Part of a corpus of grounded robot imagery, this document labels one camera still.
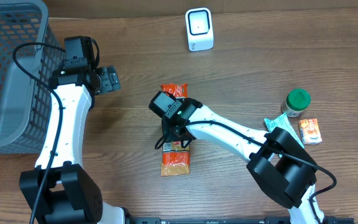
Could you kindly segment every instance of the wooden table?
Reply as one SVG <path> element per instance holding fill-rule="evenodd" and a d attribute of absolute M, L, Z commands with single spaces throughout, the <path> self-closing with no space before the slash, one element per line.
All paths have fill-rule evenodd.
<path fill-rule="evenodd" d="M 250 128 L 281 114 L 280 103 L 305 88 L 323 143 L 306 146 L 333 172 L 337 187 L 318 196 L 327 215 L 358 223 L 358 8 L 213 15 L 215 46 L 190 53 L 183 16 L 54 21 L 64 37 L 87 35 L 101 66 L 115 65 L 122 90 L 98 96 L 89 113 L 84 168 L 103 199 L 134 216 L 251 218 L 288 215 L 258 188 L 239 158 L 203 141 L 191 144 L 191 173 L 161 177 L 160 118 L 147 105 L 162 83 L 187 82 L 189 96 Z M 295 130 L 299 118 L 291 119 Z M 25 223 L 30 209 L 20 172 L 38 155 L 0 155 L 0 223 Z M 317 188 L 331 179 L 317 173 Z"/>

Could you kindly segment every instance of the white device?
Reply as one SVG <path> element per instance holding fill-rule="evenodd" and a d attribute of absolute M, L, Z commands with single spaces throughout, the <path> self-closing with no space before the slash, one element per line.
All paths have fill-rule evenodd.
<path fill-rule="evenodd" d="M 187 39 L 190 51 L 208 50 L 214 46 L 214 30 L 209 9 L 202 7 L 186 12 Z"/>

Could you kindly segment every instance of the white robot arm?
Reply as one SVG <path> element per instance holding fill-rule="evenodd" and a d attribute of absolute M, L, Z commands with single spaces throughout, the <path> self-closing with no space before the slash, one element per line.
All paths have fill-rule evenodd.
<path fill-rule="evenodd" d="M 152 99 L 149 108 L 163 118 L 163 129 L 165 129 L 164 133 L 169 131 L 172 132 L 170 137 L 163 137 L 165 140 L 189 141 L 192 140 L 192 138 L 206 140 L 221 146 L 222 148 L 228 150 L 229 152 L 249 163 L 247 168 L 250 170 L 251 174 L 254 176 L 261 189 L 277 203 L 288 208 L 292 224 L 319 224 L 323 222 L 324 213 L 319 209 L 316 199 L 314 198 L 313 202 L 316 215 L 313 213 L 313 209 L 311 208 L 311 204 L 309 202 L 310 195 L 313 194 L 315 190 L 315 170 L 313 171 L 310 169 L 310 167 L 306 166 L 302 166 L 301 169 L 298 170 L 299 172 L 303 172 L 302 169 L 309 168 L 310 170 L 307 173 L 310 175 L 310 180 L 314 179 L 314 181 L 312 181 L 313 184 L 311 185 L 306 184 L 305 186 L 302 186 L 300 190 L 304 192 L 298 194 L 298 198 L 291 198 L 291 200 L 295 199 L 297 201 L 296 203 L 291 203 L 291 200 L 288 202 L 287 198 L 282 198 L 286 195 L 285 190 L 291 191 L 293 189 L 289 188 L 296 185 L 296 183 L 294 183 L 292 186 L 288 184 L 297 181 L 296 178 L 290 177 L 291 175 L 296 176 L 297 174 L 289 170 L 295 170 L 295 167 L 299 166 L 299 164 L 293 162 L 290 164 L 284 164 L 284 162 L 289 162 L 285 161 L 284 159 L 284 162 L 281 162 L 281 164 L 278 165 L 284 168 L 277 168 L 281 169 L 279 172 L 277 172 L 276 170 L 272 169 L 273 165 L 269 163 L 271 158 L 274 156 L 274 153 L 266 152 L 263 152 L 265 155 L 260 155 L 262 158 L 261 161 L 258 161 L 257 164 L 253 162 L 253 160 L 257 160 L 258 157 L 254 155 L 261 153 L 261 148 L 264 148 L 263 145 L 267 145 L 267 143 L 265 143 L 268 142 L 266 136 L 269 135 L 266 135 L 266 131 L 259 131 L 241 126 L 240 124 L 217 115 L 207 106 L 202 105 L 196 100 L 189 98 L 185 100 L 177 100 L 171 94 L 161 91 L 157 93 L 157 95 Z M 238 135 L 234 131 L 248 136 L 260 144 L 255 144 L 251 141 L 248 141 L 247 139 L 244 139 L 243 136 Z M 283 136 L 288 138 L 289 134 L 282 132 L 279 133 L 279 136 L 281 137 L 277 138 L 278 141 L 284 141 Z M 268 168 L 271 170 L 267 173 L 258 170 Z M 269 182 L 263 179 L 263 175 L 265 174 L 268 176 L 271 175 L 271 177 L 267 178 L 272 178 L 274 181 L 283 182 L 285 185 L 287 185 L 287 188 L 283 189 L 283 192 L 279 192 L 281 195 L 277 194 L 276 191 L 269 188 Z M 304 180 L 300 180 L 298 184 L 302 185 L 304 183 Z"/>
<path fill-rule="evenodd" d="M 219 123 L 228 125 L 258 142 L 266 141 L 266 138 L 264 137 L 264 135 L 267 133 L 266 131 L 254 130 L 241 126 L 240 124 L 217 115 L 205 105 L 195 110 L 195 112 L 189 118 L 189 122 L 206 120 L 217 121 Z M 221 146 L 223 149 L 226 149 L 234 155 L 240 157 L 246 162 L 250 161 L 250 155 L 252 153 L 257 153 L 260 149 L 259 145 L 243 139 L 242 137 L 222 126 L 213 124 L 194 124 L 189 125 L 186 128 L 188 132 L 196 139 L 213 142 L 218 146 Z M 313 184 L 308 188 L 302 197 L 301 205 L 298 208 L 294 206 L 288 209 L 290 212 L 291 224 L 318 224 L 314 218 L 314 214 L 309 203 L 309 197 L 312 193 L 314 193 L 314 190 L 315 185 Z M 313 205 L 318 214 L 320 222 L 323 222 L 324 213 L 319 209 L 316 199 L 314 199 Z"/>
<path fill-rule="evenodd" d="M 45 144 L 35 169 L 22 172 L 20 177 L 20 188 L 32 209 L 30 222 L 34 216 L 39 224 L 125 223 L 125 210 L 103 202 L 99 187 L 82 168 L 86 115 L 93 107 L 94 97 L 121 88 L 114 67 L 97 68 L 99 49 L 95 59 L 92 42 L 98 49 L 96 41 L 89 37 L 65 39 L 66 60 L 52 73 L 48 84 L 62 107 L 51 93 L 52 112 Z M 60 135 L 51 157 L 60 119 Z M 47 169 L 51 159 L 52 166 Z M 44 178 L 46 184 L 42 187 L 40 180 Z M 62 184 L 64 190 L 52 192 L 56 184 Z"/>

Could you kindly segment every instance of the barcode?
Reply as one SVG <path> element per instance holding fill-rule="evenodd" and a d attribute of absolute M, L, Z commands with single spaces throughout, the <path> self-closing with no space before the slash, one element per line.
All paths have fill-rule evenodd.
<path fill-rule="evenodd" d="M 164 145 L 162 146 L 162 151 L 163 152 L 172 151 L 172 144 L 170 142 L 164 143 Z"/>

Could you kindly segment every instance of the mesh basket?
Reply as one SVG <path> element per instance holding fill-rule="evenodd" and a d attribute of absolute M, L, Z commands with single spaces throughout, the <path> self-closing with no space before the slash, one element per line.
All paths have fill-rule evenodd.
<path fill-rule="evenodd" d="M 0 153 L 40 152 L 50 116 L 50 93 L 16 67 L 14 48 L 25 42 L 58 45 L 42 1 L 0 1 Z M 23 67 L 48 82 L 64 53 L 28 46 L 17 53 Z"/>

